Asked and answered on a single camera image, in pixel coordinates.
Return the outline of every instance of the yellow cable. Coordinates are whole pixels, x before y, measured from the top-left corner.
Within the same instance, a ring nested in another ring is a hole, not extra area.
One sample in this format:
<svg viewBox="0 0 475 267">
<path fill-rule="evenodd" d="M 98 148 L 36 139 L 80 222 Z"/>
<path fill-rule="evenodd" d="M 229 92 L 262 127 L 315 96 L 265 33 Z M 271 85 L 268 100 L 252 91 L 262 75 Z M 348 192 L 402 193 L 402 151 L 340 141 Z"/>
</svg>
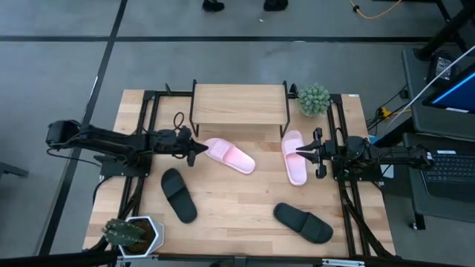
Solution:
<svg viewBox="0 0 475 267">
<path fill-rule="evenodd" d="M 393 115 L 396 115 L 396 114 L 399 114 L 399 113 L 406 113 L 406 112 L 410 112 L 410 109 L 405 110 L 405 111 L 395 112 L 395 113 L 393 113 Z"/>
<path fill-rule="evenodd" d="M 353 3 L 353 0 L 350 0 L 350 2 L 351 2 L 351 5 L 352 5 L 353 7 L 356 6 L 356 4 Z M 376 16 L 366 16 L 366 15 L 364 15 L 364 14 L 359 10 L 359 8 L 356 9 L 356 12 L 358 12 L 358 14 L 360 14 L 360 16 L 362 16 L 362 17 L 365 18 L 365 19 L 377 19 L 377 18 L 379 18 L 379 17 L 381 17 L 381 16 L 384 16 L 386 13 L 390 12 L 396 5 L 398 5 L 398 4 L 401 3 L 401 2 L 402 2 L 402 0 L 398 0 L 395 4 L 393 4 L 392 7 L 390 7 L 389 9 L 387 9 L 386 11 L 384 11 L 383 13 L 381 13 L 381 14 L 379 14 L 379 15 L 376 15 Z"/>
</svg>

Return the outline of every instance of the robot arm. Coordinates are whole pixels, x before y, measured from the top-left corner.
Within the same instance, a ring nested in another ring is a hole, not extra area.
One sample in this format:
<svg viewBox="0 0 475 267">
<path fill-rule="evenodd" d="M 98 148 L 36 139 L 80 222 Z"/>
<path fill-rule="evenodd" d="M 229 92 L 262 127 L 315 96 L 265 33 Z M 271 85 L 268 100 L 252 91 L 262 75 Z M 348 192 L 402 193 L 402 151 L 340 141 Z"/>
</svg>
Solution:
<svg viewBox="0 0 475 267">
<path fill-rule="evenodd" d="M 349 136 L 345 144 L 335 148 L 332 140 L 321 143 L 321 128 L 313 132 L 314 141 L 301 148 L 298 155 L 308 159 L 312 164 L 319 164 L 317 178 L 327 175 L 323 160 L 331 160 L 333 173 L 338 176 L 345 174 L 346 177 L 358 177 L 357 180 L 381 179 L 380 164 L 408 165 L 412 168 L 427 168 L 433 163 L 430 153 L 423 147 L 418 148 L 377 148 L 366 138 Z"/>
<path fill-rule="evenodd" d="M 107 155 L 95 156 L 100 162 L 113 160 L 122 165 L 137 164 L 142 157 L 152 154 L 168 154 L 178 159 L 186 157 L 188 165 L 193 166 L 196 155 L 208 149 L 192 139 L 191 131 L 186 126 L 126 135 L 93 125 L 81 128 L 73 120 L 50 124 L 46 143 L 55 150 L 84 148 L 100 152 Z"/>
</svg>

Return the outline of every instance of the black shoe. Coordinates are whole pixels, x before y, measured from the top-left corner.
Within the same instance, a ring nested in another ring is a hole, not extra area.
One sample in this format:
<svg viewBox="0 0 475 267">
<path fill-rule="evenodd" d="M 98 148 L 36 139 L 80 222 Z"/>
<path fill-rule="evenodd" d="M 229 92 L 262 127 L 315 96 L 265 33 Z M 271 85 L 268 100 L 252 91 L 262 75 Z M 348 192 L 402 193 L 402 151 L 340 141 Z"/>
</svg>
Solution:
<svg viewBox="0 0 475 267">
<path fill-rule="evenodd" d="M 265 11 L 282 11 L 287 8 L 289 0 L 266 0 L 264 2 Z"/>
<path fill-rule="evenodd" d="M 202 7 L 206 12 L 219 12 L 224 9 L 224 4 L 216 0 L 205 0 Z"/>
</svg>

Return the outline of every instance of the table surface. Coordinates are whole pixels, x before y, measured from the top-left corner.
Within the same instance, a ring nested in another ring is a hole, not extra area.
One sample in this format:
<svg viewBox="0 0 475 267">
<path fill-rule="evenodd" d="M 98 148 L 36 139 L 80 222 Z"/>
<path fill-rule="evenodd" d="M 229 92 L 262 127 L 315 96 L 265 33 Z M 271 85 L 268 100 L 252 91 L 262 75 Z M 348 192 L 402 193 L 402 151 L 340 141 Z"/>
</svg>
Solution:
<svg viewBox="0 0 475 267">
<path fill-rule="evenodd" d="M 283 85 L 205 85 L 194 89 L 193 123 L 284 125 Z"/>
<path fill-rule="evenodd" d="M 132 133 L 140 112 L 144 90 L 125 90 L 114 130 Z M 342 95 L 350 135 L 367 136 L 363 110 L 358 95 Z M 158 105 L 155 129 L 173 128 L 174 115 L 182 111 L 188 118 L 190 97 L 162 96 Z M 289 100 L 289 131 L 299 130 L 305 143 L 312 141 L 316 127 L 329 139 L 327 115 L 309 118 L 300 114 L 294 99 Z M 145 118 L 148 124 L 150 114 Z M 316 165 L 307 162 L 308 179 L 303 186 L 289 183 L 281 152 L 277 125 L 203 125 L 198 141 L 220 137 L 236 144 L 256 161 L 256 169 L 244 175 L 208 158 L 197 156 L 193 168 L 185 160 L 169 155 L 155 155 L 150 176 L 145 180 L 140 215 L 149 215 L 165 226 L 165 241 L 156 253 L 212 254 L 288 257 L 347 257 L 347 243 L 338 185 L 333 180 L 330 163 L 324 179 L 315 178 Z M 169 168 L 180 171 L 197 207 L 197 219 L 181 223 L 168 204 L 160 179 Z M 102 236 L 101 227 L 117 216 L 124 177 L 114 177 L 98 190 L 84 248 Z M 364 218 L 383 246 L 394 252 L 381 192 L 371 183 L 358 184 Z M 307 242 L 280 224 L 272 216 L 279 202 L 286 202 L 312 212 L 333 227 L 334 235 L 325 244 Z M 361 253 L 358 228 L 353 222 L 357 252 Z"/>
<path fill-rule="evenodd" d="M 430 63 L 418 60 L 412 49 L 403 50 L 402 59 L 407 89 L 410 98 L 413 99 L 427 85 L 425 79 L 428 75 Z M 421 99 L 433 92 L 435 92 L 435 88 L 429 88 L 421 95 Z M 444 108 L 423 105 L 422 100 L 414 102 L 411 113 L 416 132 L 475 139 L 475 116 L 473 114 L 447 111 Z"/>
<path fill-rule="evenodd" d="M 427 148 L 438 148 L 445 150 L 457 150 L 470 152 L 475 148 L 473 145 L 467 146 L 467 142 L 450 140 L 441 142 L 439 137 L 415 135 L 405 133 L 404 145 L 423 145 Z M 410 187 L 412 191 L 412 201 L 414 211 L 421 215 L 430 215 L 446 218 L 449 220 L 460 220 L 468 223 L 475 223 L 475 203 L 447 200 L 441 197 L 434 197 L 428 194 L 425 189 L 424 180 L 420 170 L 408 168 Z"/>
</svg>

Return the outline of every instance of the green plant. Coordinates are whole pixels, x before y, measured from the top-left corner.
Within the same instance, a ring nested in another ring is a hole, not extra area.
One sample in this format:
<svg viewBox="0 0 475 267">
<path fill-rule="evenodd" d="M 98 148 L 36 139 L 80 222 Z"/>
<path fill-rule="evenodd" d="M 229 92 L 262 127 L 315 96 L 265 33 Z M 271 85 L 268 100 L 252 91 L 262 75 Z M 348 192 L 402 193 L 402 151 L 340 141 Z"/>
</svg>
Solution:
<svg viewBox="0 0 475 267">
<path fill-rule="evenodd" d="M 111 245 L 129 247 L 137 243 L 145 243 L 145 230 L 119 219 L 111 219 L 101 229 L 104 237 Z"/>
<path fill-rule="evenodd" d="M 315 83 L 298 90 L 297 102 L 303 115 L 316 116 L 327 112 L 330 106 L 330 94 L 323 86 Z"/>
</svg>

